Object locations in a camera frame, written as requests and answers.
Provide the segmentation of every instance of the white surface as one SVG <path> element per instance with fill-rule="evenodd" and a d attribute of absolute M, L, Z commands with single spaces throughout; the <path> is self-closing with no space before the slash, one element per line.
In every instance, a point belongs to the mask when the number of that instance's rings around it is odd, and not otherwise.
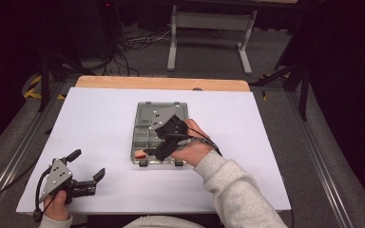
<path fill-rule="evenodd" d="M 73 200 L 68 207 L 72 213 L 214 212 L 212 195 L 202 188 L 201 177 L 189 165 L 132 164 L 129 155 L 136 109 L 138 102 L 146 101 L 188 103 L 189 117 L 219 146 L 223 156 L 255 177 L 276 210 L 290 209 L 251 92 L 72 88 L 16 211 L 34 210 L 36 184 L 52 159 L 82 149 L 82 155 L 67 166 L 73 178 L 90 181 L 103 167 L 106 175 L 97 185 L 96 196 Z"/>

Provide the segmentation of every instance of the hand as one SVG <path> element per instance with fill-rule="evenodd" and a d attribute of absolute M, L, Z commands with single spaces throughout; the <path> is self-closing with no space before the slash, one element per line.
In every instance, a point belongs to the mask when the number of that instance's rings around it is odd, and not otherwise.
<path fill-rule="evenodd" d="M 44 199 L 44 208 L 48 206 L 45 213 L 46 216 L 50 219 L 57 221 L 65 221 L 69 219 L 69 212 L 65 207 L 65 200 L 67 199 L 67 192 L 61 190 L 53 199 L 52 195 L 48 195 L 46 199 Z"/>
<path fill-rule="evenodd" d="M 206 138 L 210 139 L 209 136 L 207 136 L 195 123 L 194 120 L 187 119 L 185 120 L 185 123 L 188 125 L 188 127 L 200 132 L 203 134 Z M 194 136 L 197 138 L 203 138 L 202 135 L 198 134 L 197 132 L 191 130 L 188 128 L 188 135 Z M 203 143 L 203 142 L 191 142 L 187 145 L 186 148 L 183 150 L 177 150 L 174 153 L 171 154 L 171 157 L 176 160 L 183 160 L 187 163 L 196 166 L 208 153 L 212 150 L 212 146 Z"/>

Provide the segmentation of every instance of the open metal case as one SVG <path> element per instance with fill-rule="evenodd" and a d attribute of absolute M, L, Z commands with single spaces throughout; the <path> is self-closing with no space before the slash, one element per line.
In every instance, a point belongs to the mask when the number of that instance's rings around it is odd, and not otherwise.
<path fill-rule="evenodd" d="M 155 149 L 163 141 L 157 138 L 157 133 L 149 129 L 153 116 L 157 110 L 163 108 L 176 106 L 178 107 L 175 115 L 181 120 L 188 118 L 188 107 L 187 103 L 138 103 L 136 112 L 135 125 L 133 129 L 133 139 L 131 148 L 131 160 L 139 166 L 147 166 L 148 164 L 162 164 L 162 163 L 174 163 L 176 166 L 182 166 L 184 161 L 175 161 L 173 158 L 168 157 L 164 161 L 159 161 L 155 156 L 144 155 L 144 158 L 136 158 L 135 151 L 144 149 Z"/>

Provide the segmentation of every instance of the sweatshirt sleeve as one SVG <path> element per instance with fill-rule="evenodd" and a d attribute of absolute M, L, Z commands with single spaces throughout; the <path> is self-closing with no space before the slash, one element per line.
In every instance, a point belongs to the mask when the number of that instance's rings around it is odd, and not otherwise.
<path fill-rule="evenodd" d="M 48 218 L 46 215 L 43 215 L 43 219 L 41 220 L 41 224 L 39 228 L 69 228 L 72 224 L 73 216 L 66 221 L 57 221 L 51 218 Z"/>
<path fill-rule="evenodd" d="M 194 168 L 226 227 L 286 227 L 261 194 L 254 178 L 212 150 Z"/>

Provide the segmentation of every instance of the gray carpet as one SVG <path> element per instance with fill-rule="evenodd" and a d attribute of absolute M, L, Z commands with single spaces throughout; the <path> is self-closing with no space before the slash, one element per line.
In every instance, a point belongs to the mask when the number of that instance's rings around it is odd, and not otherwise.
<path fill-rule="evenodd" d="M 169 47 L 167 41 L 160 41 L 144 50 L 130 50 L 125 52 L 125 57 L 131 67 L 139 70 L 140 74 L 145 76 L 166 75 L 176 78 L 238 79 L 255 82 L 260 75 L 274 71 L 275 63 L 290 36 L 284 31 L 258 29 L 253 31 L 247 48 L 249 61 L 253 68 L 252 76 L 243 74 L 240 57 L 235 47 L 240 39 L 241 33 L 239 32 L 226 31 L 222 37 L 213 38 L 203 32 L 186 31 L 178 36 L 176 69 L 173 72 L 166 70 Z M 97 70 L 97 73 L 102 74 L 103 70 Z M 107 73 L 118 75 L 118 68 L 111 63 L 107 67 Z M 126 75 L 124 68 L 121 68 L 121 74 Z M 74 82 L 75 79 L 69 79 L 67 87 L 74 85 Z M 272 86 L 278 84 L 279 81 L 276 81 L 272 83 Z M 259 91 L 255 91 L 255 97 L 280 172 L 285 178 L 284 183 L 293 204 L 296 227 L 341 227 L 318 177 L 308 143 L 301 131 L 296 112 L 290 106 L 287 94 L 270 88 L 265 88 L 265 90 L 268 90 L 267 102 L 263 100 Z M 307 124 L 311 128 L 321 156 L 335 180 L 354 227 L 365 227 L 365 192 L 343 158 L 312 91 L 309 94 Z M 53 127 L 62 103 L 63 100 L 55 101 L 19 172 L 25 170 L 44 148 L 48 139 L 45 132 Z M 37 113 L 38 105 L 39 100 L 28 99 L 1 136 L 0 174 L 10 161 L 13 150 L 26 134 Z M 13 185 L 2 200 L 0 227 L 38 227 L 31 217 L 15 213 L 28 176 L 29 174 Z M 279 214 L 285 223 L 292 227 L 291 213 L 281 212 Z M 74 223 L 84 221 L 86 221 L 85 216 L 76 216 Z"/>

